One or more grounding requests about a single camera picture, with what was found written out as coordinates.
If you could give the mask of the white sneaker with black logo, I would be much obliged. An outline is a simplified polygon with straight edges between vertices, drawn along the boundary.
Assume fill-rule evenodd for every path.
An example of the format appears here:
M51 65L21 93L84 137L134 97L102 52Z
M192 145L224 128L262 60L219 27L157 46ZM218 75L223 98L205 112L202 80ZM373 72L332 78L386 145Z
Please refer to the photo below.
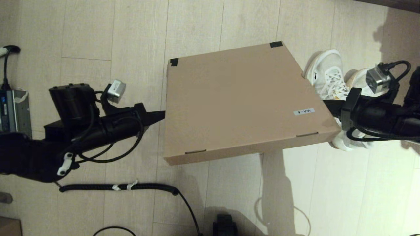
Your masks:
M309 63L304 78L315 88L322 100L346 100L350 89L345 84L342 57L338 50L329 49Z

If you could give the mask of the white tape strip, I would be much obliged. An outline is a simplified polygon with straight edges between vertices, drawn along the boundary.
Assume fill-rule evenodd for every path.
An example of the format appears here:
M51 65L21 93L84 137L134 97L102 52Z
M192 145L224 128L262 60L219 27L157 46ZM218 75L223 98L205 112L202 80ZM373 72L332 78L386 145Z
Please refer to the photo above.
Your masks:
M134 182L128 184L114 184L112 185L111 189L113 191L130 191L137 184L138 180L135 180Z

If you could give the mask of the dark wooden furniture edge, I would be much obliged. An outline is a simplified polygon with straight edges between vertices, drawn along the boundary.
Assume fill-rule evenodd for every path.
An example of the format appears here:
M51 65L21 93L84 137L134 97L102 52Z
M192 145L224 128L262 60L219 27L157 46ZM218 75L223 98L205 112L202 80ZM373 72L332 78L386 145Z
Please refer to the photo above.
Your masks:
M420 0L355 0L420 14Z

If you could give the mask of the brown cardboard piece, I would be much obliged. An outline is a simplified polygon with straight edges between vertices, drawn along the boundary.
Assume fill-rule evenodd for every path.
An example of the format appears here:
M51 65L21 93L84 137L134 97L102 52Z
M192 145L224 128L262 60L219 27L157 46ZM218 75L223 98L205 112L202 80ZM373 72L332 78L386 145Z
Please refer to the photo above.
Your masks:
M21 221L0 217L0 236L22 236Z

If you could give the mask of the brown cardboard shoe box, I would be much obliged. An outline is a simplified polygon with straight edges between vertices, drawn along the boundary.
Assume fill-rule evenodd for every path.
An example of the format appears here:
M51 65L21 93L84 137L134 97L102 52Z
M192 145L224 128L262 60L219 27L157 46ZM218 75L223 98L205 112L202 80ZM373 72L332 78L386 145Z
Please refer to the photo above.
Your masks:
M340 127L282 41L173 58L164 159L197 163L329 142Z

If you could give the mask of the white grey sneaker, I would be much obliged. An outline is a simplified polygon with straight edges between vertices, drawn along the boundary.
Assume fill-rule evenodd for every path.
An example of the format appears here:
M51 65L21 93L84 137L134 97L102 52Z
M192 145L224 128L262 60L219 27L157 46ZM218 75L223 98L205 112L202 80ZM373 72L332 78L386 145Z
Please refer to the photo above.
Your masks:
M377 97L379 94L372 92L369 85L366 83L366 73L369 69L361 69L355 71L355 73L347 80L336 87L336 93L333 94L334 99L345 100L351 88L361 88L363 96ZM365 148L372 149L375 142L361 142L351 140L347 137L347 132L342 130L333 140L332 145L342 151L352 151L355 149Z

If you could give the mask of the grey power supply box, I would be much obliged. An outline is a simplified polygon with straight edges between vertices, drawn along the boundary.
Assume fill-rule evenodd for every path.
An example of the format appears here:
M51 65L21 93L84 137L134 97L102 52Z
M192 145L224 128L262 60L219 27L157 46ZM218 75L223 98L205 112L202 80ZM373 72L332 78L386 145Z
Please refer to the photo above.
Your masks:
M18 132L32 137L29 93L0 90L0 133Z

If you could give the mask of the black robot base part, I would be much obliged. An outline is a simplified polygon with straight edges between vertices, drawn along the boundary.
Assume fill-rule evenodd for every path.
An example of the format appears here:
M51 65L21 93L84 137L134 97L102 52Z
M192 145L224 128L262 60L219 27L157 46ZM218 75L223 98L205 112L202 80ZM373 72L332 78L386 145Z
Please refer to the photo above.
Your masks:
M237 224L230 214L217 214L213 222L213 236L238 236Z

